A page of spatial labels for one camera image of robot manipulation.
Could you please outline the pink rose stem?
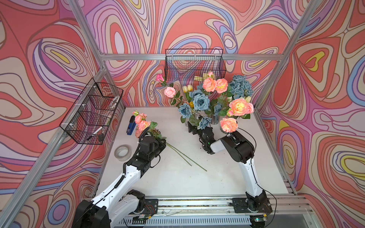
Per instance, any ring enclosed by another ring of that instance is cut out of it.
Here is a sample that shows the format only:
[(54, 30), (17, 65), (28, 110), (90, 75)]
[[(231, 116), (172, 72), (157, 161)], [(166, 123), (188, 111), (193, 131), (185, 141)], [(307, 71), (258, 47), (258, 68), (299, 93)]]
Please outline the pink rose stem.
[(150, 127), (150, 130), (152, 129), (157, 129), (156, 127), (158, 126), (157, 122), (151, 122), (147, 120), (147, 115), (144, 113), (140, 113), (138, 111), (134, 111), (133, 115), (136, 117), (135, 118), (135, 123), (136, 123), (136, 130), (144, 130), (147, 127)]
[[(164, 136), (161, 135), (161, 132), (158, 129), (152, 129), (150, 130), (150, 128), (146, 128), (143, 131), (142, 130), (136, 130), (135, 136), (138, 139), (142, 139), (142, 136), (144, 135), (144, 132), (146, 132), (146, 134), (149, 134), (151, 136), (157, 136), (158, 139), (166, 139)], [(166, 146), (168, 146), (169, 148), (171, 148), (173, 151), (175, 151), (180, 157), (182, 157), (182, 159), (187, 162), (190, 166), (192, 166), (192, 163), (194, 163), (195, 165), (197, 165), (199, 168), (201, 168), (204, 171), (207, 171), (205, 168), (203, 168), (200, 164), (198, 164), (196, 161), (194, 161), (192, 158), (190, 158), (189, 156), (187, 156), (186, 154), (184, 154), (183, 152), (181, 152), (180, 150), (178, 150), (176, 147), (174, 147), (173, 145), (171, 145), (170, 143), (166, 142)]]

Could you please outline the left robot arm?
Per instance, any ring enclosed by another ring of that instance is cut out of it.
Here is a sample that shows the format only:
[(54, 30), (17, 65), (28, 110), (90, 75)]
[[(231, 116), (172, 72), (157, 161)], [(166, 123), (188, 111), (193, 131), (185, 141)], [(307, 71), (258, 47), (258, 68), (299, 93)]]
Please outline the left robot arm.
[(83, 200), (76, 208), (73, 228), (113, 228), (129, 214), (147, 220), (158, 211), (158, 201), (147, 200), (145, 194), (132, 186), (152, 169), (152, 161), (166, 148), (166, 140), (155, 136), (147, 127), (139, 137), (138, 146), (123, 165), (122, 173), (92, 200)]

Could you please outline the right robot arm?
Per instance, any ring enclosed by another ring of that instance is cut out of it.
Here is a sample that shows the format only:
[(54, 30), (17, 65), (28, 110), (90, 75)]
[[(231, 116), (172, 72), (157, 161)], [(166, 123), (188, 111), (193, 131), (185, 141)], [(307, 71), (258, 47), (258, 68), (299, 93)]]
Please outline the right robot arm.
[(199, 136), (202, 148), (208, 154), (217, 154), (227, 151), (230, 157), (239, 164), (240, 170), (246, 182), (246, 197), (233, 198), (231, 205), (235, 213), (265, 213), (271, 214), (273, 209), (267, 197), (266, 191), (260, 187), (257, 172), (254, 167), (255, 146), (241, 133), (235, 131), (215, 140), (213, 128), (205, 127), (197, 129), (191, 123), (187, 124), (188, 131)]

